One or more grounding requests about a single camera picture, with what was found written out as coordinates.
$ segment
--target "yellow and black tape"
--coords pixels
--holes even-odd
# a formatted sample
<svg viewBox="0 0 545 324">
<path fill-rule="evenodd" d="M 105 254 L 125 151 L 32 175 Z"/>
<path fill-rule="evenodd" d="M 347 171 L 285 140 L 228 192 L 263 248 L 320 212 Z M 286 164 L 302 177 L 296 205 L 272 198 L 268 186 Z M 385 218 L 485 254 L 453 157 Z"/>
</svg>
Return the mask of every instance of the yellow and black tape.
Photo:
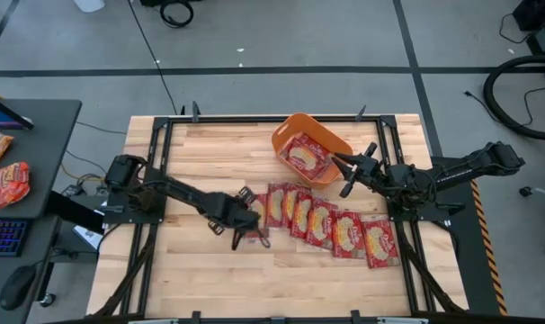
<svg viewBox="0 0 545 324">
<path fill-rule="evenodd" d="M 503 287 L 500 284 L 498 278 L 498 270 L 496 269 L 495 255 L 493 253 L 492 244 L 490 244 L 490 236 L 488 236 L 487 219 L 485 218 L 485 212 L 482 209 L 482 203 L 480 202 L 480 191 L 478 189 L 477 182 L 475 180 L 470 181 L 472 186 L 472 196 L 474 197 L 474 203 L 477 207 L 478 223 L 480 224 L 480 232 L 482 233 L 482 239 L 487 251 L 488 266 L 490 267 L 490 274 L 492 275 L 492 282 L 495 286 L 496 301 L 498 302 L 498 309 L 501 315 L 508 315 L 505 306 L 505 297 L 503 295 Z"/>
</svg>

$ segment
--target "red snack package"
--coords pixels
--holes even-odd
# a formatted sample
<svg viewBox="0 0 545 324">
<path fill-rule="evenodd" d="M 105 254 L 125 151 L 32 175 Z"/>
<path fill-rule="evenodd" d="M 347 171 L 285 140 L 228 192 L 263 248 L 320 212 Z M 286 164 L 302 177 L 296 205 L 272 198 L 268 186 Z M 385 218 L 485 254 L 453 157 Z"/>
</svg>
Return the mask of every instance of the red snack package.
<svg viewBox="0 0 545 324">
<path fill-rule="evenodd" d="M 268 227 L 280 227 L 282 223 L 282 198 L 284 184 L 269 184 L 266 194 L 266 224 Z"/>
<path fill-rule="evenodd" d="M 290 229 L 290 225 L 292 225 L 294 205 L 299 192 L 310 194 L 310 188 L 298 184 L 285 184 L 284 186 L 284 197 L 282 198 L 282 226 L 284 228 Z"/>
<path fill-rule="evenodd" d="M 388 220 L 364 221 L 362 231 L 370 268 L 400 265 L 395 237 Z"/>
<path fill-rule="evenodd" d="M 269 237 L 269 229 L 266 227 L 266 193 L 257 194 L 253 202 L 248 208 L 253 212 L 258 212 L 261 218 L 258 220 L 258 228 L 263 235 Z M 256 231 L 249 231 L 245 234 L 247 239 L 258 239 L 259 235 Z"/>
<path fill-rule="evenodd" d="M 333 211 L 333 256 L 365 258 L 360 214 L 354 211 Z"/>
<path fill-rule="evenodd" d="M 319 176 L 332 163 L 330 152 L 307 134 L 294 138 L 285 150 L 282 156 L 308 179 Z"/>
<path fill-rule="evenodd" d="M 305 241 L 320 248 L 333 248 L 333 216 L 332 210 L 338 206 L 319 198 L 313 198 L 308 212 L 307 235 Z"/>
<path fill-rule="evenodd" d="M 29 165 L 25 162 L 0 169 L 0 209 L 20 201 L 30 190 Z"/>
<path fill-rule="evenodd" d="M 297 203 L 294 205 L 294 215 L 290 225 L 290 235 L 294 238 L 304 239 L 307 235 L 308 211 L 312 204 L 312 194 L 307 192 L 297 193 Z"/>
</svg>

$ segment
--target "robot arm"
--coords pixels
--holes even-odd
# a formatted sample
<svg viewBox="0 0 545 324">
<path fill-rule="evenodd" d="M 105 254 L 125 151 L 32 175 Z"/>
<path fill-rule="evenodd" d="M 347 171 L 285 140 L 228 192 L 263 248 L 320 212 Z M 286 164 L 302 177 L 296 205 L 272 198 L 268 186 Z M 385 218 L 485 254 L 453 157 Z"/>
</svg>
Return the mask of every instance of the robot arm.
<svg viewBox="0 0 545 324">
<path fill-rule="evenodd" d="M 425 202 L 433 202 L 436 193 L 441 190 L 479 176 L 513 175 L 524 165 L 524 160 L 516 155 L 510 145 L 499 141 L 488 143 L 466 157 L 454 158 L 448 166 L 421 170 L 398 164 L 388 166 L 385 174 L 382 171 L 383 161 L 371 157 L 376 148 L 377 145 L 371 143 L 364 154 L 335 154 L 337 158 L 333 160 L 347 181 L 341 197 L 348 196 L 358 181 L 402 208 L 413 210 Z"/>
<path fill-rule="evenodd" d="M 156 196 L 163 195 L 194 207 L 209 220 L 209 228 L 220 235 L 225 229 L 235 230 L 233 250 L 248 231 L 259 231 L 260 215 L 249 211 L 248 205 L 255 198 L 244 187 L 237 196 L 227 193 L 205 193 L 171 176 L 161 175 L 156 180 L 141 183 L 138 172 L 147 161 L 131 155 L 117 156 L 104 179 L 111 192 L 124 192 L 130 197 L 130 208 L 150 212 L 156 208 Z M 270 243 L 261 235 L 261 242 L 268 248 Z"/>
</svg>

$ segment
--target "chair wheel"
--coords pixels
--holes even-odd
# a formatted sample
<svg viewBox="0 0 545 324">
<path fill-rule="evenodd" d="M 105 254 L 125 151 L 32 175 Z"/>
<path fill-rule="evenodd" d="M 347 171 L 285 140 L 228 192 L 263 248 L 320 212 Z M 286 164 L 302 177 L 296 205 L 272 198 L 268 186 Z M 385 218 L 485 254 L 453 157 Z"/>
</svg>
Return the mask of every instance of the chair wheel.
<svg viewBox="0 0 545 324">
<path fill-rule="evenodd" d="M 42 301 L 39 301 L 39 305 L 42 308 L 47 308 L 50 305 L 52 305 L 53 302 L 55 302 L 56 299 L 57 299 L 57 296 L 55 294 L 47 292 L 47 293 L 45 293 L 45 298 L 43 298 Z"/>
<path fill-rule="evenodd" d="M 522 197 L 528 197 L 532 194 L 532 188 L 522 187 L 518 190 L 518 192 L 521 194 Z"/>
</svg>

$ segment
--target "monitor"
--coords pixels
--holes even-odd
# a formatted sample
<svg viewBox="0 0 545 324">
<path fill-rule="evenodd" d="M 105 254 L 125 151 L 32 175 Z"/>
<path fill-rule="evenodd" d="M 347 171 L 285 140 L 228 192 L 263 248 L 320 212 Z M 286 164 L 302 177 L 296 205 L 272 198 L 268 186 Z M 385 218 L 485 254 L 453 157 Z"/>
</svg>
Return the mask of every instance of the monitor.
<svg viewBox="0 0 545 324">
<path fill-rule="evenodd" d="M 30 130 L 33 124 L 0 103 L 0 130 Z"/>
</svg>

